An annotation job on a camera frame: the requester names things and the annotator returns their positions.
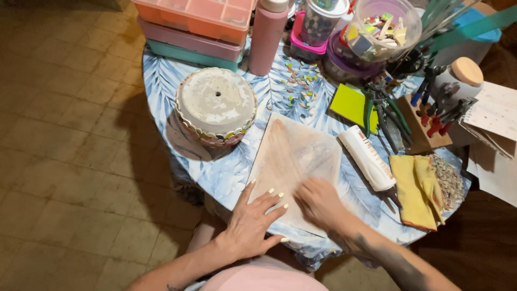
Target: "woman's left hand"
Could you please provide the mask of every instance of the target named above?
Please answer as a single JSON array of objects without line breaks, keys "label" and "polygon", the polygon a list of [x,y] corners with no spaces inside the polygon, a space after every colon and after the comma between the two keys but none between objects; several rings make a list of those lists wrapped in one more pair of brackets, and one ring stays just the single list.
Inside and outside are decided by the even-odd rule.
[{"label": "woman's left hand", "polygon": [[263,255],[276,244],[288,241],[282,235],[264,239],[271,223],[287,212],[288,205],[285,204],[265,214],[280,202],[284,194],[272,196],[273,189],[270,189],[248,204],[254,186],[255,180],[246,185],[235,205],[228,228],[216,238],[216,242],[229,251],[234,260]]}]

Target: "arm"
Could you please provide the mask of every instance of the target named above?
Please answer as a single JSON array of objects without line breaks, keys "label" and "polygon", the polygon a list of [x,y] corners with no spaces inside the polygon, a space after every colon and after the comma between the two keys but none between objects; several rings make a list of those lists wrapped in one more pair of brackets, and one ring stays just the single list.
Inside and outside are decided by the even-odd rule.
[{"label": "arm", "polygon": [[379,262],[402,291],[460,290],[423,259],[349,212],[327,181],[310,178],[300,185],[295,197],[307,220],[342,240],[351,241]]},{"label": "arm", "polygon": [[128,291],[180,291],[197,278],[237,260],[263,255],[279,242],[288,241],[281,235],[264,239],[271,223],[287,211],[286,204],[264,214],[280,202],[283,193],[272,196],[266,192],[248,204],[254,186],[252,181],[241,193],[225,231],[200,249],[144,274]]}]

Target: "table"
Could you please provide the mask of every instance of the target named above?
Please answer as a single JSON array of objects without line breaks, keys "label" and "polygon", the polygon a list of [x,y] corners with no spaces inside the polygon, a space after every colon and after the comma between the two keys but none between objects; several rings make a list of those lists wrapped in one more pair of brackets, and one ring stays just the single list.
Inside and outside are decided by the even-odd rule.
[{"label": "table", "polygon": [[[244,139],[236,147],[228,150],[204,148],[198,142],[191,140],[188,134],[182,132],[181,126],[173,115],[177,86],[186,75],[201,67],[156,56],[148,46],[144,48],[143,76],[147,101],[152,118],[170,150],[171,169],[175,179],[184,183],[197,183],[208,194],[206,196],[208,199],[205,201],[206,207],[224,220],[229,218],[231,210],[245,186],[272,111],[334,136],[348,128],[348,125],[343,123],[344,119],[332,112],[327,112],[329,101],[338,84],[332,80],[326,80],[324,77],[318,77],[323,75],[318,72],[321,64],[318,66],[302,65],[295,59],[290,60],[288,57],[284,57],[286,53],[288,55],[288,46],[284,44],[286,37],[287,34],[284,33],[269,75],[257,77],[248,72],[247,57],[240,64],[237,73],[248,80],[256,92],[257,117],[255,125],[248,130]],[[247,49],[249,49],[250,42],[248,37]],[[290,88],[294,89],[294,93],[287,92],[287,87],[282,83],[282,80],[287,80],[291,75],[287,71],[287,64],[292,64],[294,69],[302,66],[300,71],[304,75],[317,76],[316,81],[312,82],[310,86],[314,92],[317,92],[318,98],[307,103],[310,106],[309,109],[305,109],[297,103],[292,107],[287,105],[290,103],[289,96],[297,97],[301,89],[300,87]],[[420,82],[422,82],[422,78],[410,78],[397,88],[394,95],[400,97],[406,92],[411,92],[418,87]],[[388,143],[383,134],[381,133],[379,137],[372,136],[370,139],[382,159],[388,162],[388,155],[393,152],[389,146],[386,147]],[[442,148],[435,152],[450,164],[461,169],[461,160],[449,150]],[[354,167],[355,162],[352,158],[343,154],[337,189],[340,197],[356,209],[356,214],[364,222],[401,245],[408,245],[426,234],[402,225],[398,209],[394,204],[389,200],[386,200],[386,203],[373,195],[370,186],[365,185],[361,174]],[[463,178],[463,181],[464,199],[470,188],[470,181],[466,178]],[[449,217],[456,209],[446,211],[442,216]],[[274,222],[268,231],[288,237],[290,241],[287,246],[296,251],[300,263],[312,270],[318,269],[325,258],[347,251],[329,239],[280,222]]]}]

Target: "tattoo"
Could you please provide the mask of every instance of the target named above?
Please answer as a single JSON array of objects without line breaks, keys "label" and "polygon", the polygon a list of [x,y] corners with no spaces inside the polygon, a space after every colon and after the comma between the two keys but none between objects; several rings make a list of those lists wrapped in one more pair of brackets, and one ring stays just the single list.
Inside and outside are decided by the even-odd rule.
[{"label": "tattoo", "polygon": [[401,291],[427,291],[426,277],[402,255],[384,247],[373,248],[359,235],[356,245],[374,258],[388,272]]},{"label": "tattoo", "polygon": [[170,286],[167,284],[167,291],[182,291],[182,289],[178,289],[178,288],[170,287]]}]

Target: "orange storage box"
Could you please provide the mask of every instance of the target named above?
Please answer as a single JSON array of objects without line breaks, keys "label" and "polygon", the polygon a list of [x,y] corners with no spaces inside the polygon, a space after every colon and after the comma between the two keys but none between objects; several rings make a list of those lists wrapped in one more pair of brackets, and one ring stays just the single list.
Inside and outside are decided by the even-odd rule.
[{"label": "orange storage box", "polygon": [[246,42],[255,0],[133,0],[140,17],[178,30]]}]

